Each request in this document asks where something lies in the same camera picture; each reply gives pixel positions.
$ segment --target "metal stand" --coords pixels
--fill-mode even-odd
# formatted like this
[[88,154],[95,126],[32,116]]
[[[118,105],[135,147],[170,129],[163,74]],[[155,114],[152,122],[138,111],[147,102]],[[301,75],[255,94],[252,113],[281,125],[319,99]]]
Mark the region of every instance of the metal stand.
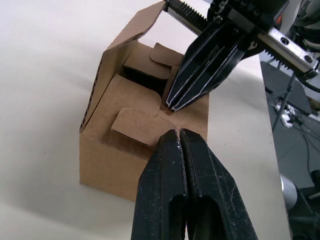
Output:
[[269,102],[270,100],[276,99],[276,98],[282,96],[283,94],[285,94],[284,97],[283,97],[282,103],[281,103],[280,110],[279,110],[279,112],[278,112],[278,114],[277,114],[277,116],[276,116],[276,119],[275,119],[274,123],[273,123],[272,132],[275,131],[276,126],[277,126],[277,124],[278,124],[278,122],[279,122],[279,119],[280,119],[280,117],[281,117],[281,115],[282,115],[282,112],[284,111],[284,109],[285,109],[285,107],[286,107],[286,105],[287,105],[287,102],[288,102],[288,99],[289,99],[289,96],[290,96],[290,92],[291,92],[291,90],[292,90],[292,88],[294,87],[294,84],[295,84],[295,79],[296,79],[296,76],[295,76],[294,73],[292,73],[292,76],[291,76],[291,78],[290,78],[290,81],[289,81],[289,83],[288,83],[288,87],[286,88],[286,91],[285,91],[285,92],[282,92],[282,93],[280,93],[280,94],[277,94],[277,95],[271,97],[271,98],[268,100],[268,102]]

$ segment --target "open cardboard box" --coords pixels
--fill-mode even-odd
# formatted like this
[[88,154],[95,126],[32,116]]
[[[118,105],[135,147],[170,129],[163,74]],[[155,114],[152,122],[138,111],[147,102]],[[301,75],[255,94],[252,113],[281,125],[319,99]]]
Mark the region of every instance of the open cardboard box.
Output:
[[103,53],[80,127],[80,182],[131,201],[161,135],[186,128],[207,139],[208,95],[177,113],[162,105],[183,55],[138,42],[164,4],[137,12]]

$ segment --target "equipment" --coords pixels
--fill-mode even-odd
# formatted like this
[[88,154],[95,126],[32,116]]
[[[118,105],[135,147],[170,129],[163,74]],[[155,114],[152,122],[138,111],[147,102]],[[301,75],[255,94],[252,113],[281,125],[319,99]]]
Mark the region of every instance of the equipment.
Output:
[[319,62],[276,28],[288,0],[215,0],[207,19],[179,0],[164,9],[198,38],[189,46],[166,99],[176,112],[218,87],[244,58],[263,50],[301,81],[319,74]]
[[205,140],[164,134],[143,170],[131,240],[256,240],[235,180]]

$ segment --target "white table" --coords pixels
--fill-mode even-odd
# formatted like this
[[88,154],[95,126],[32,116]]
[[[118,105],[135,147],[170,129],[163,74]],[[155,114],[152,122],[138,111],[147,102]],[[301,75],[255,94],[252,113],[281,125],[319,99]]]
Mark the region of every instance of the white table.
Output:
[[[0,239],[130,239],[134,203],[79,184],[78,129],[103,50],[156,1],[0,2]],[[183,53],[196,36],[178,24],[161,14],[170,38],[152,29],[142,42]],[[289,239],[258,56],[211,94],[208,143],[259,239]]]

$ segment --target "gray floor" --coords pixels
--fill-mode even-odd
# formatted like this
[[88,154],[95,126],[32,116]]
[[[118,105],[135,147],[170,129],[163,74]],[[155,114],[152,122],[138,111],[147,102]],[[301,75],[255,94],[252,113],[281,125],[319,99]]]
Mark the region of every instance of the gray floor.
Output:
[[[269,104],[270,122],[271,125],[273,125],[277,113],[271,105],[274,105],[274,102]],[[302,126],[303,129],[312,135],[318,135],[320,140],[320,122],[306,116],[302,116],[302,118],[306,126],[308,126],[312,131],[304,125]],[[287,128],[282,124],[282,122],[279,122],[273,133],[279,171],[281,174],[290,178],[299,188],[312,187],[313,182],[309,177],[307,169],[308,155],[306,142],[303,138],[302,132],[296,128]],[[320,150],[320,141],[308,134],[306,134],[306,136],[308,141],[311,141],[311,143]],[[308,143],[309,166],[310,170],[313,171],[320,169],[320,153],[315,150],[311,143]]]

